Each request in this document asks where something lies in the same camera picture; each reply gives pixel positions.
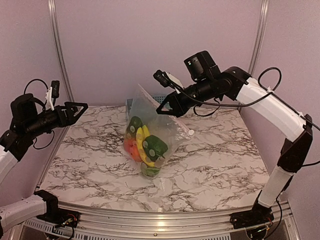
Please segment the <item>clear zip top bag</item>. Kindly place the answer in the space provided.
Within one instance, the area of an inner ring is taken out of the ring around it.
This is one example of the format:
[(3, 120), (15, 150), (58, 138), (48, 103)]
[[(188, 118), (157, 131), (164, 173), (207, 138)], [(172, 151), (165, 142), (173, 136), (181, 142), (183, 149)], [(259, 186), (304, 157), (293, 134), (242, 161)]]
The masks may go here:
[(143, 161), (137, 162), (142, 174), (150, 178), (158, 175), (177, 148), (191, 140), (195, 134), (177, 117), (157, 114), (156, 109), (159, 105), (141, 85), (138, 85), (131, 107), (128, 108), (127, 124), (124, 132), (125, 140), (128, 139), (126, 129), (130, 119), (137, 116), (142, 120), (142, 125), (147, 126), (150, 135), (157, 136), (167, 144), (168, 151), (154, 162), (155, 167), (149, 167)]

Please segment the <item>yellow fake banana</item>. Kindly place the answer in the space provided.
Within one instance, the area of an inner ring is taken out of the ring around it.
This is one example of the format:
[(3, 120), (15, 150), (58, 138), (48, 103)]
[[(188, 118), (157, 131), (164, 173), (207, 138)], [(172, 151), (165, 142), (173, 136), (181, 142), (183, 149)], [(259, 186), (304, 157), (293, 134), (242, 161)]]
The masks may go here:
[(142, 127), (139, 127), (136, 131), (136, 146), (138, 149), (139, 156), (143, 163), (145, 163), (147, 166), (154, 168), (155, 163), (152, 162), (146, 155), (144, 148), (143, 148), (143, 141), (146, 137), (150, 136), (149, 129), (146, 125), (143, 125)]

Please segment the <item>green fake cabbage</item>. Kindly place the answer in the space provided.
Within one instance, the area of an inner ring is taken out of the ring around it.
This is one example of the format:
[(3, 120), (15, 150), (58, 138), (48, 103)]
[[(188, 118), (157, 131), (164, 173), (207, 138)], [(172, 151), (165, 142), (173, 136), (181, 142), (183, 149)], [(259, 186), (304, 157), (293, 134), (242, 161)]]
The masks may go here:
[(168, 145), (155, 135), (149, 135), (142, 141), (142, 147), (146, 156), (152, 161), (160, 157), (164, 157), (164, 154), (168, 151)]

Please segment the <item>orange fake orange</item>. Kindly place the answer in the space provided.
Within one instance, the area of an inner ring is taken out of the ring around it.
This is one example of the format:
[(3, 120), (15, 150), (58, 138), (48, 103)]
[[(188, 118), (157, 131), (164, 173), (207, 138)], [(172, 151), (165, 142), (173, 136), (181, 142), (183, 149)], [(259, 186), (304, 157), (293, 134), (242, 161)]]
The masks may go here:
[(130, 155), (130, 157), (136, 161), (141, 162), (141, 157), (138, 151), (137, 142), (135, 139), (125, 139), (124, 140), (124, 150)]

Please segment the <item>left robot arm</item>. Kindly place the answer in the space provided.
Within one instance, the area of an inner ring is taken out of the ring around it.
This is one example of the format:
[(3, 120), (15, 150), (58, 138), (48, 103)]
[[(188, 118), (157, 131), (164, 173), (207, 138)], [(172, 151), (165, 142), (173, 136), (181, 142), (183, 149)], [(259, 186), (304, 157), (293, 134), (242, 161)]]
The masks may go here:
[[(75, 124), (88, 109), (88, 104), (67, 101), (63, 106), (37, 112), (36, 104), (45, 104), (26, 93), (17, 97), (11, 104), (12, 120), (0, 138), (0, 179), (19, 163), (35, 139), (56, 128), (69, 127)], [(0, 233), (4, 234), (12, 227), (33, 217), (47, 217), (53, 223), (63, 219), (63, 211), (58, 207), (58, 198), (45, 191), (35, 191), (30, 197), (3, 206), (0, 209)]]

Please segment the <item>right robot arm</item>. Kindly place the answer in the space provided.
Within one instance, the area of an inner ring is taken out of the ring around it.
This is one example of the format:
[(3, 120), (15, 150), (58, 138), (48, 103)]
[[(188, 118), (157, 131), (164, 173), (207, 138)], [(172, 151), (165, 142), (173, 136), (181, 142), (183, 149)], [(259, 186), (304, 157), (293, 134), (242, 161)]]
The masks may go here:
[(157, 108), (158, 114), (179, 118), (196, 105), (209, 106), (211, 99), (227, 97), (237, 101), (238, 107), (253, 109), (285, 136), (277, 165), (247, 214), (252, 224), (258, 224), (271, 212), (272, 205), (289, 186), (294, 174), (303, 167), (313, 142), (312, 118), (294, 110), (274, 93), (274, 89), (264, 87), (260, 79), (243, 69), (232, 66), (220, 71), (206, 50), (188, 57), (184, 64), (194, 81), (188, 87), (182, 87), (165, 71), (157, 70), (153, 74), (163, 87), (175, 90)]

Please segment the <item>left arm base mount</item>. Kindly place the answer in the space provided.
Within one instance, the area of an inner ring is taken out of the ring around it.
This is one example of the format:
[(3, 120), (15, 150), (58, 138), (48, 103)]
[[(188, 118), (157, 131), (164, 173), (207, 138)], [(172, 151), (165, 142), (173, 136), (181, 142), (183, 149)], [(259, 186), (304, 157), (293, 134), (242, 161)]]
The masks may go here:
[(45, 190), (38, 190), (34, 195), (41, 197), (46, 203), (46, 212), (37, 215), (36, 218), (55, 224), (55, 228), (76, 228), (80, 213), (78, 211), (60, 208), (58, 198)]

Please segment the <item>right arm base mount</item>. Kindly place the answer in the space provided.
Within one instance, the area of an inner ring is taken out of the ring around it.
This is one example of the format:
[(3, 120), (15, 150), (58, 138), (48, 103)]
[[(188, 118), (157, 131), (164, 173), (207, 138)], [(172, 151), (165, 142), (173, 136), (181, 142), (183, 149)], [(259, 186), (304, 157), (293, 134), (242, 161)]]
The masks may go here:
[(265, 207), (256, 200), (250, 210), (234, 212), (230, 215), (230, 223), (234, 229), (247, 228), (272, 222), (274, 215), (271, 207)]

